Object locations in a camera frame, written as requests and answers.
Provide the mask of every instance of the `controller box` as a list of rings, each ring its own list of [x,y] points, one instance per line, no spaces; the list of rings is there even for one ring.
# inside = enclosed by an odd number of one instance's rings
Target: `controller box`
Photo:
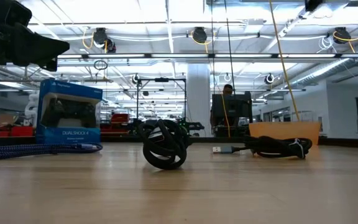
[[[36,139],[39,144],[100,142],[103,91],[54,79],[40,84]]]

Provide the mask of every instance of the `pillar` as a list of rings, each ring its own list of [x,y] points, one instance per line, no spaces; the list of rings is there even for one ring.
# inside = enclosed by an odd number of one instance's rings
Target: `pillar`
[[[187,121],[200,122],[205,131],[195,131],[200,137],[212,137],[209,123],[211,91],[209,89],[208,64],[188,64],[187,72]]]

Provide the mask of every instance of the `ceiling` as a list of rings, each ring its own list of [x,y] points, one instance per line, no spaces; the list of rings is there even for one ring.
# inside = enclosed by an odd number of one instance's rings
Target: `ceiling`
[[[228,0],[227,13],[222,3],[215,1],[213,13],[211,5],[204,0],[22,0],[33,14],[29,29],[46,37],[61,39],[70,43],[66,54],[102,54],[102,49],[91,45],[91,34],[97,27],[107,28],[107,34],[112,38],[117,54],[134,53],[166,53],[166,54],[205,54],[208,53],[277,53],[275,31],[268,2],[248,2]],[[358,7],[345,7],[347,1],[323,4],[317,11],[300,19],[305,13],[304,1],[280,1],[274,3],[274,16],[277,30],[286,29],[282,35],[281,45],[284,53],[331,53],[349,50],[347,44],[332,44],[324,48],[321,45],[323,36],[332,34],[335,27],[345,27],[352,38],[358,37]],[[208,37],[215,33],[213,45],[196,44],[191,36],[194,27],[204,27]],[[152,59],[113,59],[108,60],[109,67],[98,73],[93,68],[93,62],[82,60],[60,60],[57,72],[37,70],[29,67],[27,75],[39,80],[55,77],[57,79],[73,80],[84,85],[108,89],[131,89],[131,79],[138,74],[142,78],[170,77],[182,78],[188,74],[188,61],[154,61]],[[313,61],[304,63],[285,63],[291,77],[315,65]],[[281,77],[283,68],[279,62],[216,62],[214,74],[220,87],[232,82],[225,80],[226,74],[233,71],[236,88],[266,88],[264,75],[268,73]],[[7,66],[4,68],[17,76],[25,76],[25,69]],[[110,82],[81,82],[106,76]],[[276,79],[275,84],[283,83]],[[177,92],[165,93],[165,98],[174,98],[183,93],[175,83],[150,83],[150,88],[176,88]],[[149,98],[160,97],[159,93],[151,93]],[[108,92],[107,100],[128,100],[124,93]]]

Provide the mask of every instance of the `black cable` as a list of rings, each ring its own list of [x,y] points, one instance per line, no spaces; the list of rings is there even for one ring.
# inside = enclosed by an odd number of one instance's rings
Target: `black cable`
[[[274,139],[268,136],[261,136],[259,138],[245,136],[245,147],[231,147],[231,152],[237,152],[245,149],[250,149],[253,154],[258,154],[262,157],[268,158],[282,158],[297,156],[300,159],[305,159],[309,149],[313,143],[306,138],[291,138],[291,139]]]
[[[102,150],[100,144],[28,144],[0,146],[0,159],[59,153],[93,153]]]
[[[231,55],[229,17],[227,16],[227,2],[226,2],[226,0],[224,0],[224,10],[226,11],[227,36],[229,37],[229,55],[230,55],[230,67],[231,67],[231,80],[233,81],[234,100],[236,100],[236,87],[234,86],[234,72],[233,72],[233,57]]]
[[[216,77],[215,77],[215,41],[214,41],[214,1],[211,1],[211,33],[212,33],[212,76],[214,77],[214,95],[215,95],[215,87],[216,87]],[[211,117],[214,119],[214,111],[212,111],[212,107],[211,107]]]
[[[143,155],[153,166],[173,170],[186,161],[190,139],[186,129],[175,122],[160,119],[155,126],[142,123],[137,132],[144,143]]]

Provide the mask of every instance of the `metal frame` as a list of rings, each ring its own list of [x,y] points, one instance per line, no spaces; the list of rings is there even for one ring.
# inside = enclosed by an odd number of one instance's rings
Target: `metal frame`
[[[182,89],[182,91],[185,92],[185,99],[184,99],[184,104],[185,104],[185,119],[186,119],[186,109],[187,109],[187,83],[186,83],[186,78],[139,78],[137,81],[138,83],[141,81],[145,81],[146,83],[139,88],[139,85],[136,84],[136,119],[139,119],[139,92],[149,83],[149,82],[161,82],[160,80],[164,80],[164,82],[169,82],[169,81],[174,81],[175,83],[177,83],[177,81],[183,81],[185,83],[185,88]]]

